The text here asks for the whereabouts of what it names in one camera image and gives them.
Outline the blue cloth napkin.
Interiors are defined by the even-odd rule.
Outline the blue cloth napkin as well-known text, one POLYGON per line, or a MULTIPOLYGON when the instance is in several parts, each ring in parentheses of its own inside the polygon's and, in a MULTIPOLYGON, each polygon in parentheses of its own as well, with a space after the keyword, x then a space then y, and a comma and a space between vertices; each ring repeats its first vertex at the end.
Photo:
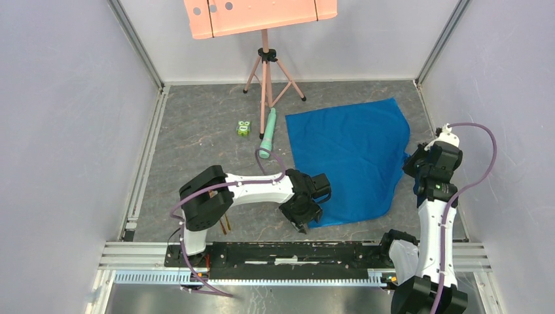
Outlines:
POLYGON ((393 203, 404 172, 410 126, 393 98, 289 114, 285 118, 295 167, 324 173, 331 198, 310 228, 372 220, 393 203))

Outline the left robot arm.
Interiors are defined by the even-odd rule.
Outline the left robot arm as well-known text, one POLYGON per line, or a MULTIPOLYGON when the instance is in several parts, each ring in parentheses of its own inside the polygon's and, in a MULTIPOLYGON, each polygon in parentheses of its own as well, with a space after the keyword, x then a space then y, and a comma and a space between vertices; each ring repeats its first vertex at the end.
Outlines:
POLYGON ((262 176, 225 173, 222 166, 208 167, 179 190, 184 225, 180 257, 199 266, 206 257, 207 231, 226 212, 239 205, 276 203, 299 233, 323 217, 321 204, 330 200, 331 184, 325 174, 309 176, 297 169, 262 176))

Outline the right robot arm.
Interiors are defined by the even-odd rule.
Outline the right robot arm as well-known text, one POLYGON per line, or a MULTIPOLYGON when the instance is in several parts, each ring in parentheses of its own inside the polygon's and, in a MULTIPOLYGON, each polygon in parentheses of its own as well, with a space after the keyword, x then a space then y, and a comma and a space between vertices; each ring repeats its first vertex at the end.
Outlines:
POLYGON ((450 182, 462 151, 445 141, 422 143, 406 159, 403 171, 414 179, 420 240, 398 230, 386 233, 379 261, 395 268, 397 286, 392 313, 463 313, 467 293, 457 287, 452 227, 457 214, 457 187, 450 182))

